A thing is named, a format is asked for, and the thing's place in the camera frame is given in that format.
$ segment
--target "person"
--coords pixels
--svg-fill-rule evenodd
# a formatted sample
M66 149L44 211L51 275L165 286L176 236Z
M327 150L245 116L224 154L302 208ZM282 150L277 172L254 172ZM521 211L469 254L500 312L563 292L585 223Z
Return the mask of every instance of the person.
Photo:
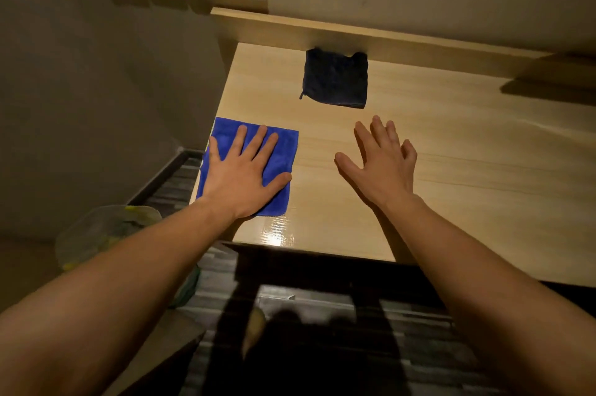
M596 320L466 234L413 193L417 153L378 116L355 128L362 168L339 169L383 211L478 355L516 390L596 394ZM99 394L148 336L192 266L237 219L257 212L291 179L262 185L277 142L266 127L244 151L238 129L220 159L210 137L204 195L61 275L0 316L0 394Z

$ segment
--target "floor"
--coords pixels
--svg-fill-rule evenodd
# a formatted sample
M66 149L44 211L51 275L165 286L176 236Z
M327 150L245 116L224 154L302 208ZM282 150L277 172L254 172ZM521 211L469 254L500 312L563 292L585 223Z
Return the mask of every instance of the floor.
M200 159L190 158L145 203L184 208ZM507 394L482 369L418 268L215 244L183 308L207 329L181 396L228 394ZM253 306L268 322L246 357Z

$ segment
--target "hand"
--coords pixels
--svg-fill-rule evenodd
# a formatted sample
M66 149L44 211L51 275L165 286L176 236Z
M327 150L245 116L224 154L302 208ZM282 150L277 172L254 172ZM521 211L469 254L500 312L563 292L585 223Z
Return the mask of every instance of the hand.
M336 163L362 194L384 209L389 201L413 194L413 170L418 154L409 140L400 146L393 121L383 126L381 119L372 118L369 132L359 121L356 135L363 150L364 168L358 167L342 152L336 154Z
M263 187L263 170L278 139L277 134L271 134L259 151L266 133L267 126L260 126L242 152L246 126L241 125L225 160L219 157L218 141L209 137L209 173L203 196L219 203L234 220L257 212L292 179L290 173L282 173Z

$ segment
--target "dark folded cloth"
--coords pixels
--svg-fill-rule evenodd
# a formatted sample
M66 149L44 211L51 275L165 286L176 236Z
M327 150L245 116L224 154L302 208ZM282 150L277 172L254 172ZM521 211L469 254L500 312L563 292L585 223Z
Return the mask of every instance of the dark folded cloth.
M351 57L314 48L306 52L303 95L334 106L364 108L367 103L368 59L357 52Z
M218 140L219 156L223 160L228 155L228 151L232 146L234 137L240 125L246 125L246 139L244 140L244 146L242 150L250 143L252 138L257 133L259 125L252 123L243 123L242 121L230 120L228 118L217 117L213 126L213 132L211 133ZM292 164L294 164L294 157L296 156L296 150L298 149L298 131L283 128L272 128L267 127L267 134L263 140L263 143L267 141L269 136L277 132L279 140L275 145L275 149L267 162L267 165L263 171L263 185L269 184L273 178L283 172L291 172ZM207 173L209 172L209 148L203 156L203 164L201 165L201 177L198 182L197 198L203 195L203 189L205 187L205 180L207 179ZM264 205L264 207L257 212L257 215L283 215L288 209L288 201L290 199L290 184L287 184L282 190L280 190L273 199Z

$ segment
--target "wooden tabletop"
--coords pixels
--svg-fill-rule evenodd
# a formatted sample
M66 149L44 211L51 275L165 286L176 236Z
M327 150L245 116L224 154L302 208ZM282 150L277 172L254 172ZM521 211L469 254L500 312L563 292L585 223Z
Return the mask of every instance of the wooden tabletop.
M413 264L333 162L337 151L360 162L354 123L378 114L417 149L414 191L430 207L533 277L596 287L596 107L378 61L366 108L328 106L299 99L304 63L302 51L238 44L217 115L300 137L287 213L243 223L235 242Z

